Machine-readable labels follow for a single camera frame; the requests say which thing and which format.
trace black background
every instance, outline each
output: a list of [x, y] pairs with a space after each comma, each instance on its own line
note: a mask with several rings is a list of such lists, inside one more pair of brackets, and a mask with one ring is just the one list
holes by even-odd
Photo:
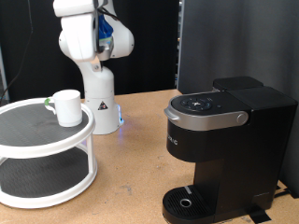
[[[9, 89], [12, 102], [75, 89], [84, 98], [78, 67], [58, 44], [62, 31], [53, 0], [30, 0], [34, 33], [20, 77]], [[178, 0], [115, 0], [121, 22], [135, 37], [131, 55], [104, 62], [116, 94], [174, 89], [178, 44]], [[7, 83], [21, 67], [31, 32], [27, 0], [0, 0], [0, 43]]]

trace cable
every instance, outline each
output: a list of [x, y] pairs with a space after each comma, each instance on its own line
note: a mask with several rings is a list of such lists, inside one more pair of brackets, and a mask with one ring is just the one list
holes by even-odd
[[105, 9], [104, 7], [102, 7], [102, 9], [98, 8], [97, 10], [99, 12], [101, 12], [102, 14], [104, 14], [104, 15], [108, 15], [108, 16], [112, 17], [115, 21], [120, 20], [117, 16], [115, 16], [115, 15], [111, 14], [110, 12], [108, 12], [108, 10]]
[[21, 59], [21, 66], [20, 66], [20, 69], [19, 69], [19, 72], [18, 74], [10, 81], [10, 83], [8, 84], [7, 88], [4, 90], [2, 96], [1, 96], [1, 99], [0, 99], [0, 106], [2, 104], [2, 100], [3, 100], [3, 97], [5, 96], [5, 94], [7, 93], [7, 90], [8, 88], [14, 83], [14, 81], [19, 77], [20, 73], [21, 73], [21, 70], [22, 70], [22, 67], [23, 67], [23, 64], [24, 64], [24, 59], [25, 59], [25, 56], [26, 56], [26, 53], [27, 53], [27, 50], [28, 50], [28, 47], [29, 47], [29, 44], [31, 42], [31, 37], [32, 37], [32, 34], [34, 32], [34, 27], [32, 25], [32, 18], [31, 18], [31, 8], [30, 8], [30, 0], [28, 0], [28, 8], [29, 8], [29, 19], [30, 19], [30, 26], [31, 26], [31, 33], [30, 33], [30, 36], [29, 36], [29, 39], [28, 39], [28, 42], [27, 42], [27, 45], [26, 45], [26, 49], [25, 49], [25, 52], [22, 56], [22, 59]]

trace button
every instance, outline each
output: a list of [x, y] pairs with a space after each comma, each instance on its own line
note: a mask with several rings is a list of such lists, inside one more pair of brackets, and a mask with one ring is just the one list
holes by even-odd
[[236, 118], [238, 124], [244, 124], [247, 121], [248, 117], [245, 114], [239, 114]]
[[188, 104], [188, 101], [189, 101], [189, 99], [182, 100], [182, 101], [180, 102], [180, 104], [181, 104], [181, 105], [187, 105], [187, 104]]
[[205, 105], [205, 103], [202, 102], [202, 101], [199, 101], [199, 102], [197, 102], [197, 101], [189, 101], [188, 105], [189, 106], [195, 106], [195, 107], [202, 107], [203, 105]]
[[196, 110], [197, 109], [195, 106], [189, 106], [189, 105], [184, 105], [184, 108], [189, 109], [189, 110]]
[[212, 103], [206, 102], [206, 105], [203, 107], [203, 110], [208, 110], [211, 107], [212, 107]]
[[207, 99], [199, 99], [202, 102], [207, 102]]

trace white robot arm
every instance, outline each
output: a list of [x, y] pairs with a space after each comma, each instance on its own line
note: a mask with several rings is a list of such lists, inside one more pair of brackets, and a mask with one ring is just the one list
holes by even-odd
[[123, 120], [120, 107], [114, 102], [113, 74], [100, 61], [129, 55], [134, 48], [134, 37], [120, 21], [105, 16], [113, 28], [112, 37], [99, 39], [98, 9], [116, 15], [112, 0], [55, 0], [53, 7], [56, 16], [62, 17], [60, 48], [83, 75], [85, 104], [96, 122], [93, 133], [112, 133]]

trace black coffee maker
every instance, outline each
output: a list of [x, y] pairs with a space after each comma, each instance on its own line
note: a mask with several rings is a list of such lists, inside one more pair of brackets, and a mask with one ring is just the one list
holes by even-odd
[[169, 153], [196, 163], [193, 185], [164, 195], [172, 224], [216, 223], [273, 202], [297, 102], [251, 77], [213, 88], [174, 97], [164, 111]]

